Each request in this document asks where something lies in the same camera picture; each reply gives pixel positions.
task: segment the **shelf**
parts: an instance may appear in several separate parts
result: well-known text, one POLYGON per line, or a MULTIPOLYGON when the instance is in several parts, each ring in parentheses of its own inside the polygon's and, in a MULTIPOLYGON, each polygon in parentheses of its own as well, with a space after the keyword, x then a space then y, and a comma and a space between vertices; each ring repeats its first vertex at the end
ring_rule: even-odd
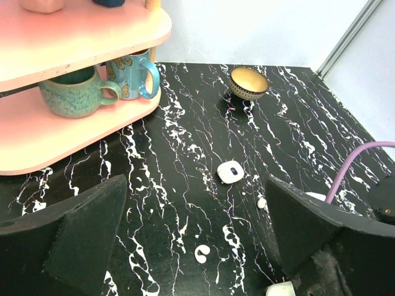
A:
MULTIPOLYGON (((106 76, 105 67, 99 68, 106 76)), ((147 88, 152 89, 151 81, 147 88)), ((38 88, 0 99, 0 175, 12 176, 45 168, 150 114, 158 106, 160 90, 152 100, 118 101, 100 106, 92 115, 69 119, 54 115, 38 88)))
POLYGON ((51 14, 0 0, 0 92, 157 46, 171 28, 164 10, 136 0, 116 8, 66 0, 51 14))

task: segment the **cable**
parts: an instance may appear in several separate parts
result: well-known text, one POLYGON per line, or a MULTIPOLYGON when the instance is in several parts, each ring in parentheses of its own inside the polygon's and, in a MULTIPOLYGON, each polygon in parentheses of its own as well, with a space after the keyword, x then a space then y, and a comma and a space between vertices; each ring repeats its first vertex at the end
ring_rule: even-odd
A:
POLYGON ((395 142, 369 142, 366 144, 363 144, 359 147, 357 147, 354 151, 348 155, 346 161, 344 161, 343 165, 341 166, 338 174, 336 175, 335 180, 332 183, 331 189, 329 189, 328 194, 326 195, 325 202, 327 203, 332 203, 332 200, 335 197, 336 192, 339 189, 340 183, 344 178, 344 175, 346 174, 348 168, 350 167, 351 163, 354 161, 354 159, 362 152, 365 151, 366 149, 369 148, 375 148, 375 147, 392 147, 395 148, 395 142))

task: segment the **countertop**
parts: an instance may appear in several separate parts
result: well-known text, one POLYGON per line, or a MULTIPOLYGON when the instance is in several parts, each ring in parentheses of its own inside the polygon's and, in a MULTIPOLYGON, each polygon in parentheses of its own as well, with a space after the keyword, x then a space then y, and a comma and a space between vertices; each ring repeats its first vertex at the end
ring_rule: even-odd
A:
MULTIPOLYGON (((124 174, 127 203, 103 295, 264 295, 286 280, 270 217, 256 207, 268 175, 326 194, 347 155, 373 139, 312 70, 251 66, 270 90, 244 102, 228 92, 234 67, 158 64, 153 114, 49 168, 0 177, 0 221, 124 174), (232 159, 246 175, 222 184, 216 169, 232 159), (194 259, 201 244, 211 248, 203 265, 194 259)), ((334 204, 372 216, 367 192, 394 168, 383 150, 364 152, 334 204)))

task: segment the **dark blue cup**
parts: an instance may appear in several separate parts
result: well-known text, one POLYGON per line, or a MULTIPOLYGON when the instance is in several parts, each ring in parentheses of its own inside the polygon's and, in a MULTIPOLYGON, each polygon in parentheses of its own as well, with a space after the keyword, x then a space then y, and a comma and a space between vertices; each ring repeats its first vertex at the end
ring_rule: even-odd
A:
POLYGON ((106 7, 118 7, 125 3, 125 0, 93 0, 96 4, 106 7))

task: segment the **gold bowl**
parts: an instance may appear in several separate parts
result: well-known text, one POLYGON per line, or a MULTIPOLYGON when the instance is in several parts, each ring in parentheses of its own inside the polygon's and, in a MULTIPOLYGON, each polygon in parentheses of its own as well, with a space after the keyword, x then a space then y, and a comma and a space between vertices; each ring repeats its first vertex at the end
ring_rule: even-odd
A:
POLYGON ((269 82, 259 72, 245 67, 233 69, 229 79, 230 90, 244 100, 258 100, 269 89, 269 82))

